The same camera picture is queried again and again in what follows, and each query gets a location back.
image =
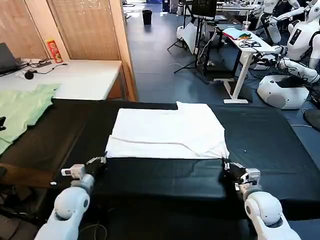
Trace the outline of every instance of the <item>green cloth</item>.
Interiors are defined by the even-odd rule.
[[[34,91],[0,91],[0,117],[6,117],[0,131],[0,155],[52,105],[60,84],[38,85]]]

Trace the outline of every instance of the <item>trash can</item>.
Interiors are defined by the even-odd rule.
[[[152,16],[151,10],[142,10],[142,17],[143,17],[143,24],[144,25],[151,24],[151,16]]]

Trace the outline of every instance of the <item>blue floor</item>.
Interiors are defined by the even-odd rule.
[[[137,4],[130,9],[133,10],[129,13],[132,16],[127,19],[127,34],[139,101],[151,103],[181,101],[222,105],[228,94],[221,83],[206,85],[200,80],[200,74],[187,69],[173,74],[180,65],[193,60],[193,57],[181,48],[174,46],[167,51],[167,47],[177,40],[176,30],[178,26],[183,25],[183,18],[177,18],[175,14],[170,13],[161,16],[161,4]],[[143,25],[142,9],[152,10],[151,25]],[[220,56],[212,52],[213,56],[210,56],[212,59],[219,60],[222,57],[228,67],[232,67],[237,54],[237,50],[229,46],[222,48]],[[252,88],[253,103],[250,104],[266,106],[254,90],[259,80],[252,81],[253,79],[255,78],[249,75],[245,83]],[[308,125],[303,119],[303,109],[310,108],[314,106],[310,102],[305,102],[299,110],[287,110],[282,113],[291,125]],[[320,132],[302,126],[293,126],[293,129],[320,168]],[[317,236],[320,236],[320,219],[295,221],[290,224],[303,240],[317,239]]]

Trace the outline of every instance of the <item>pringles can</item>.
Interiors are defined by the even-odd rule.
[[[57,63],[57,64],[60,64],[63,62],[63,59],[60,55],[60,52],[59,52],[59,49],[56,45],[56,42],[55,40],[53,39],[50,39],[50,40],[47,40],[46,43],[48,44],[48,47],[50,49],[50,52],[54,58],[54,61]]]

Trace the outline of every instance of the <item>monitor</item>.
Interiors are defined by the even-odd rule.
[[[217,0],[193,0],[192,14],[195,17],[215,19],[217,10]]]

